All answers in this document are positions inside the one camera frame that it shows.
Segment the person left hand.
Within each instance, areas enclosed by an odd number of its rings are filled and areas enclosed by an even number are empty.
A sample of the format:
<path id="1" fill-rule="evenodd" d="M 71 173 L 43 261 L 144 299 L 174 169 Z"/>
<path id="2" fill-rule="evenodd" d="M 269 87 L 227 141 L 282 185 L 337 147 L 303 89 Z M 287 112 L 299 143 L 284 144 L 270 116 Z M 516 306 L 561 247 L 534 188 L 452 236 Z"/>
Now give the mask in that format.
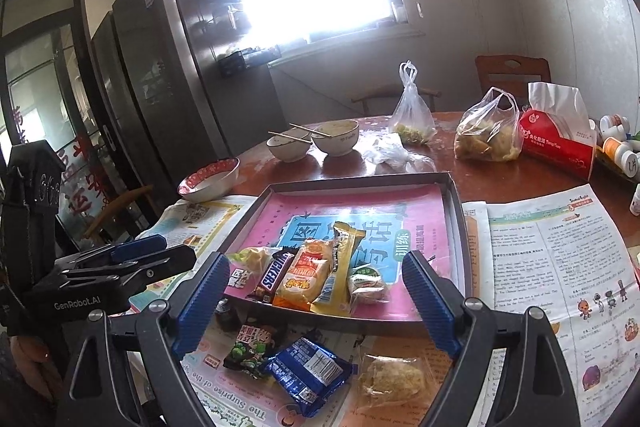
<path id="1" fill-rule="evenodd" d="M 10 347 L 15 366 L 26 384 L 53 402 L 60 399 L 63 380 L 49 348 L 37 337 L 13 336 Z"/>

